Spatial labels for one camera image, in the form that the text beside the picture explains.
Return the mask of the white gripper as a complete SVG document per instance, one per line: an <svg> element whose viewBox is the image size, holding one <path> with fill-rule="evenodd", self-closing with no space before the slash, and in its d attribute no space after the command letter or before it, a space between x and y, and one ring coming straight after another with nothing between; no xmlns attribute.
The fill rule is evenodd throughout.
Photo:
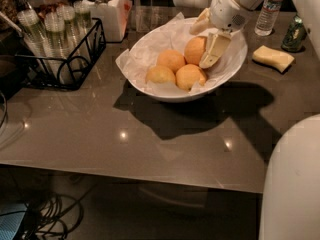
<svg viewBox="0 0 320 240"><path fill-rule="evenodd" d="M219 30L234 32L242 29L251 15L246 1L241 0L212 0L210 9L205 8L189 29L192 35L216 27ZM203 69L212 67L227 50L231 43L229 33L209 33L206 41L205 52L199 66Z"/></svg>

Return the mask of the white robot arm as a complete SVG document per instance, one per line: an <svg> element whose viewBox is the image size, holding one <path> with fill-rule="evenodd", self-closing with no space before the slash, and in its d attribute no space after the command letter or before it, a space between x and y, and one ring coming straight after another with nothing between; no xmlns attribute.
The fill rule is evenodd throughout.
<svg viewBox="0 0 320 240"><path fill-rule="evenodd" d="M212 0L190 32L210 27L235 31L262 0ZM293 0L320 57L320 0ZM263 191L259 240L320 240L320 115L292 126L269 161Z"/></svg>

